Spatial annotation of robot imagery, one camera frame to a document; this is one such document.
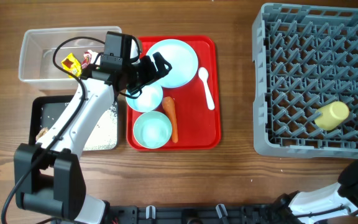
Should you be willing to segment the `orange carrot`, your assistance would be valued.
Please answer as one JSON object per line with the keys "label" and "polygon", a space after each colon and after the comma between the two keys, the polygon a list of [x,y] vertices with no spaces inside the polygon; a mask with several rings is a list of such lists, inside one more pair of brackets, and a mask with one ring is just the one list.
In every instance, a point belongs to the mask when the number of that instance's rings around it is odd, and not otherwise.
{"label": "orange carrot", "polygon": [[172,124],[172,136],[171,139],[174,143],[178,142],[178,126],[177,126],[177,117],[176,117],[176,110],[175,110],[175,103],[172,97],[166,96],[162,100],[162,107],[169,118]]}

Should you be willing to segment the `yellow snack wrapper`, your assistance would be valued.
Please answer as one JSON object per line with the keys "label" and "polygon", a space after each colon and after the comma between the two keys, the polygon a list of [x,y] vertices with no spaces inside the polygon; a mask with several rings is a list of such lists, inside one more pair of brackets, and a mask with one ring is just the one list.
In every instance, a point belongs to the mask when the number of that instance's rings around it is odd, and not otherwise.
{"label": "yellow snack wrapper", "polygon": [[62,61],[61,65],[65,71],[79,77],[82,73],[81,63],[76,59],[73,53],[68,54]]}

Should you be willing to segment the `clear plastic bin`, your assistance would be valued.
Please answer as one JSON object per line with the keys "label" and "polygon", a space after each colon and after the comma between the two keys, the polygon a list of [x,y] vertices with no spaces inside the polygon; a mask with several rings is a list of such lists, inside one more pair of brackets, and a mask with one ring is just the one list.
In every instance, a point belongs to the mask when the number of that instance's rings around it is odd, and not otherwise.
{"label": "clear plastic bin", "polygon": [[70,53],[82,62],[83,53],[87,50],[104,50],[103,44],[87,38],[104,41],[109,31],[121,33],[122,29],[118,26],[95,26],[28,30],[21,47],[19,80],[38,90],[77,89],[78,83],[54,66],[52,57],[55,49],[64,41],[79,37],[79,40],[72,40],[58,51],[56,62],[59,64]]}

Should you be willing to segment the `green bowl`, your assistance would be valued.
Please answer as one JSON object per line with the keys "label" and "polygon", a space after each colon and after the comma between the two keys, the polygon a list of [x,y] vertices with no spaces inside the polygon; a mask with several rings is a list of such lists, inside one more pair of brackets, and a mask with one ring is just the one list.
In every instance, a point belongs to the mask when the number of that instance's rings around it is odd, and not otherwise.
{"label": "green bowl", "polygon": [[149,111],[136,119],[132,133],[142,147],[157,149],[170,140],[172,130],[172,124],[165,114]]}

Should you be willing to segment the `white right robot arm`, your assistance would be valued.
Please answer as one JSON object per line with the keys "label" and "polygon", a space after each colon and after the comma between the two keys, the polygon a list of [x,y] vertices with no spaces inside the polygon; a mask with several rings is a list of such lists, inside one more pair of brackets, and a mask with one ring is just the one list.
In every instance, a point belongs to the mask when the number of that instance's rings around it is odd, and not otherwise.
{"label": "white right robot arm", "polygon": [[358,159],[336,183],[312,192],[283,194],[272,204],[274,223],[314,224],[330,218],[358,217]]}

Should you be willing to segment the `white tissue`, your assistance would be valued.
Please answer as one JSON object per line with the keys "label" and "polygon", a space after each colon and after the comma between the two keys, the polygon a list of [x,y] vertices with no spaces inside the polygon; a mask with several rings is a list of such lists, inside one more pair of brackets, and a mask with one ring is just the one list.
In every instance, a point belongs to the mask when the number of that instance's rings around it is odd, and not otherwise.
{"label": "white tissue", "polygon": [[100,65],[102,52],[94,52],[92,50],[88,51],[91,54],[91,63],[95,65]]}

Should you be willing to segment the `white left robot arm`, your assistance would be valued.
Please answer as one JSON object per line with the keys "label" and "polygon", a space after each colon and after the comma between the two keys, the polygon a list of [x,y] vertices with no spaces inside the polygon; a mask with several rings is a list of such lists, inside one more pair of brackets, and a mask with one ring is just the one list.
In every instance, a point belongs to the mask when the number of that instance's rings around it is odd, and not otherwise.
{"label": "white left robot arm", "polygon": [[55,124],[35,144],[14,154],[18,208],[79,223],[104,223],[110,204],[86,193],[79,158],[103,113],[127,89],[131,98],[172,69],[161,53],[152,56],[99,54],[76,80],[78,89]]}

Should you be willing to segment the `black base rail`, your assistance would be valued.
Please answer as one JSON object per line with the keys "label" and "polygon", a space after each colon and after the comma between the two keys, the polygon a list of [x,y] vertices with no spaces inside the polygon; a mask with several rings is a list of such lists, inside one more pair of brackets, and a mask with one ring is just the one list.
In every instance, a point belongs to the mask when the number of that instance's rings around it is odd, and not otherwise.
{"label": "black base rail", "polygon": [[286,223],[268,204],[213,207],[111,207],[102,223],[110,224],[269,224]]}

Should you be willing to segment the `brown round food piece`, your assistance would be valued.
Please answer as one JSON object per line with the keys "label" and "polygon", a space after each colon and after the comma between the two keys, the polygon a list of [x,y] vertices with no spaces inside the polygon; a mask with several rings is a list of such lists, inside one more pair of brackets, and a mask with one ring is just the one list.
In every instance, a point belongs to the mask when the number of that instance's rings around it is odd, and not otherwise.
{"label": "brown round food piece", "polygon": [[42,136],[48,132],[48,127],[42,128],[39,133],[36,135],[35,140],[38,141]]}

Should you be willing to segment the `light blue plate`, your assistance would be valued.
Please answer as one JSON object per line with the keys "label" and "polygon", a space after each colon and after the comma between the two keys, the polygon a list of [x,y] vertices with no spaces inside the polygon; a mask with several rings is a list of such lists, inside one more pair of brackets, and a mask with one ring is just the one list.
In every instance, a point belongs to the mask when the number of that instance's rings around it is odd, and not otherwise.
{"label": "light blue plate", "polygon": [[166,39],[153,44],[146,55],[159,52],[170,63],[172,69],[168,75],[157,83],[164,88],[178,88],[186,85],[195,76],[198,69],[198,56],[186,42],[177,39]]}

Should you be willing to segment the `grey dishwasher rack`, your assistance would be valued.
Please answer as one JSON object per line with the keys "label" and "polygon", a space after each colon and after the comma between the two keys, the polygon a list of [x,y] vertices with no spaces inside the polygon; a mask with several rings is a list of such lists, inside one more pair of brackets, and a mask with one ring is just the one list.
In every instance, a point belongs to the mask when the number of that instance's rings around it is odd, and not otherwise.
{"label": "grey dishwasher rack", "polygon": [[[358,8],[266,3],[252,25],[254,149],[265,156],[358,158]],[[349,108],[335,129],[317,110]]]}

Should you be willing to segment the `light blue bowl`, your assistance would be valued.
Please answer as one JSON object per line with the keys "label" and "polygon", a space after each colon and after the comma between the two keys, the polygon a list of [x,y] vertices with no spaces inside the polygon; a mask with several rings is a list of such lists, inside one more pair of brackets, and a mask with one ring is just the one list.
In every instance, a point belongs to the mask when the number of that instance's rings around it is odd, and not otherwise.
{"label": "light blue bowl", "polygon": [[126,97],[126,102],[135,111],[145,113],[155,110],[162,102],[163,89],[158,83],[146,85],[142,88],[142,93],[136,93],[133,97]]}

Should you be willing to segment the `red silver snack wrapper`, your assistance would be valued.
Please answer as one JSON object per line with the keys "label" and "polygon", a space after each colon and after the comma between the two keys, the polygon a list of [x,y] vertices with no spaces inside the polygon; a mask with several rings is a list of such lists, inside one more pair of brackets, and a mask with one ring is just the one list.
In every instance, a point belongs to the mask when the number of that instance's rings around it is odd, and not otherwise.
{"label": "red silver snack wrapper", "polygon": [[83,57],[84,57],[84,60],[81,63],[81,68],[85,69],[91,63],[93,54],[90,51],[86,51],[86,52],[84,52]]}

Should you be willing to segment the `yellow plastic cup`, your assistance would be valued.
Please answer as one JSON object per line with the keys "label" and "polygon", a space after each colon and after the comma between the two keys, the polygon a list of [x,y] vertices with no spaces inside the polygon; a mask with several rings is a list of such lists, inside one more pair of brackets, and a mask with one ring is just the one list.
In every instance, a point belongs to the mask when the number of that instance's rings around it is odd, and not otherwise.
{"label": "yellow plastic cup", "polygon": [[339,126],[349,116],[348,106],[341,101],[334,101],[317,110],[320,115],[314,120],[315,124],[326,131],[330,131]]}

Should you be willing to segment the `pile of white rice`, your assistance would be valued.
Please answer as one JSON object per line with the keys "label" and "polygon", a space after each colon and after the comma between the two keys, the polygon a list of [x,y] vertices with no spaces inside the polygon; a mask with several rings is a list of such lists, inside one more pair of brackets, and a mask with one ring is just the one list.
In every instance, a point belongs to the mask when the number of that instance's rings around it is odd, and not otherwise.
{"label": "pile of white rice", "polygon": [[85,151],[114,149],[118,140],[118,104],[114,102],[100,117],[86,144]]}

